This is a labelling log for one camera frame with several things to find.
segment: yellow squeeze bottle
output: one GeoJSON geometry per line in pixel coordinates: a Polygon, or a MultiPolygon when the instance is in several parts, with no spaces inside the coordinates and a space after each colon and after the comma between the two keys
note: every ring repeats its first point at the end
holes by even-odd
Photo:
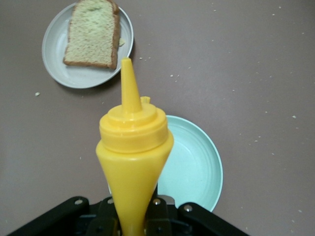
{"type": "Polygon", "coordinates": [[[165,112],[140,98],[129,58],[122,59],[121,81],[122,104],[101,118],[96,154],[123,236],[144,236],[146,210],[174,139],[165,112]]]}

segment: plate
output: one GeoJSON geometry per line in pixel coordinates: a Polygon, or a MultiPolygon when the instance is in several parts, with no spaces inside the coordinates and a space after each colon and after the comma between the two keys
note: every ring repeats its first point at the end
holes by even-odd
{"type": "Polygon", "coordinates": [[[63,63],[67,46],[68,24],[73,7],[66,7],[52,20],[44,35],[42,57],[48,73],[60,84],[86,89],[103,84],[113,78],[121,69],[121,59],[129,57],[133,46],[133,28],[127,14],[120,10],[121,38],[125,44],[118,49],[118,62],[115,70],[109,68],[67,66],[63,63]]]}
{"type": "Polygon", "coordinates": [[[217,148],[192,122],[167,116],[174,146],[158,180],[157,192],[175,200],[175,206],[194,202],[213,211],[222,190],[223,169],[217,148]]]}

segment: brown table surface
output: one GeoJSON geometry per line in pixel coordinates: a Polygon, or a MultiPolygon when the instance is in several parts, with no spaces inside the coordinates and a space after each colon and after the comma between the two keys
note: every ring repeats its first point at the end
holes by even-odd
{"type": "MultiPolygon", "coordinates": [[[[0,235],[72,196],[109,195],[95,147],[120,75],[66,88],[41,55],[48,25],[72,3],[0,1],[0,235]]],[[[117,4],[133,24],[140,94],[219,150],[213,212],[253,236],[315,235],[314,1],[117,4]]]]}

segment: metal screw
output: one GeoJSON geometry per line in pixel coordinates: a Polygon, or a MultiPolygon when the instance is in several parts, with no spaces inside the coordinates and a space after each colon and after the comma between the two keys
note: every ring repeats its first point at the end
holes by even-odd
{"type": "Polygon", "coordinates": [[[114,200],[113,200],[112,198],[111,198],[111,199],[108,199],[108,200],[107,200],[107,203],[108,203],[108,204],[113,204],[113,203],[114,203],[114,200]]]}
{"type": "Polygon", "coordinates": [[[97,233],[102,233],[103,230],[104,230],[104,228],[103,228],[102,226],[98,226],[98,227],[96,228],[96,232],[97,232],[97,233]]]}
{"type": "Polygon", "coordinates": [[[159,205],[160,203],[161,203],[161,200],[158,199],[158,198],[155,198],[155,199],[153,200],[153,204],[154,204],[154,205],[159,205]]]}
{"type": "Polygon", "coordinates": [[[187,212],[190,212],[190,211],[192,211],[192,206],[187,204],[184,206],[184,210],[187,212]]]}
{"type": "Polygon", "coordinates": [[[162,234],[163,233],[163,228],[161,226],[159,226],[156,230],[157,234],[162,234]]]}
{"type": "Polygon", "coordinates": [[[76,205],[80,205],[82,202],[83,202],[83,200],[82,200],[82,199],[78,199],[78,200],[76,200],[76,201],[74,202],[74,204],[76,204],[76,205]]]}

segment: bottle cap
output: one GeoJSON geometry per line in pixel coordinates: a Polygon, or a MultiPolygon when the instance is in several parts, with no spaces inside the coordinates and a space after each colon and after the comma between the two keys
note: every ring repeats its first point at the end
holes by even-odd
{"type": "Polygon", "coordinates": [[[156,148],[168,138],[165,112],[149,97],[140,97],[130,58],[122,59],[122,104],[99,122],[101,142],[108,150],[136,153],[156,148]]]}

